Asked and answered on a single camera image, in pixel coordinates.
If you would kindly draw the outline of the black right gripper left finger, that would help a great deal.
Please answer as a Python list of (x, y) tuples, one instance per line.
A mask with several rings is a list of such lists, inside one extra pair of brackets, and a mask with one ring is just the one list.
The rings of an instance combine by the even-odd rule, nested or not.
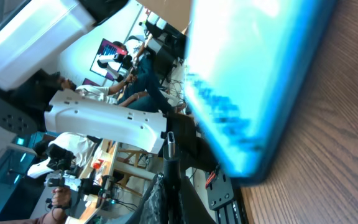
[(154, 176), (140, 205), (126, 224), (167, 224), (168, 202), (164, 175)]

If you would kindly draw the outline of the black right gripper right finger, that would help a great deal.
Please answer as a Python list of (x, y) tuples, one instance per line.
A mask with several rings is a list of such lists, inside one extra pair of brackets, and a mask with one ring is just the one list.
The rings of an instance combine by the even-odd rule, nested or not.
[(215, 224), (216, 222), (208, 213), (189, 178), (187, 176), (182, 177), (180, 183), (181, 211), (184, 223)]

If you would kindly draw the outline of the Samsung Galaxy smartphone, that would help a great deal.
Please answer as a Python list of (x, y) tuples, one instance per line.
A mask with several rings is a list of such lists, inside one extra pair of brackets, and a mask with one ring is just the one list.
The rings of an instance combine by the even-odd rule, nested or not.
[(266, 178), (335, 4), (193, 2), (185, 96), (235, 183)]

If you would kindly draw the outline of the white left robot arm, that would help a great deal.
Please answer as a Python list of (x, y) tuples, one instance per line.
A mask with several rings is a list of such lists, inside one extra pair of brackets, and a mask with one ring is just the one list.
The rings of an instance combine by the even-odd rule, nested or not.
[(28, 1), (0, 30), (0, 127), (16, 134), (74, 132), (116, 140), (152, 154), (169, 133), (185, 168), (215, 170), (211, 148), (179, 113), (149, 113), (91, 100), (51, 81), (45, 62), (102, 24), (124, 1)]

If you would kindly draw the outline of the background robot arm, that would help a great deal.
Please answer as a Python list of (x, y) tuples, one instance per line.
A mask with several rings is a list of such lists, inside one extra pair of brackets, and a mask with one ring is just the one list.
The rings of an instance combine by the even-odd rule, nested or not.
[(47, 187), (68, 187), (78, 192), (78, 196), (87, 196), (96, 202), (96, 208), (103, 207), (106, 202), (114, 201), (113, 175), (104, 175), (103, 160), (93, 160), (92, 165), (76, 173), (75, 158), (68, 151), (56, 144), (49, 146), (46, 151), (46, 160), (32, 165), (27, 175), (37, 179), (45, 175), (44, 185)]

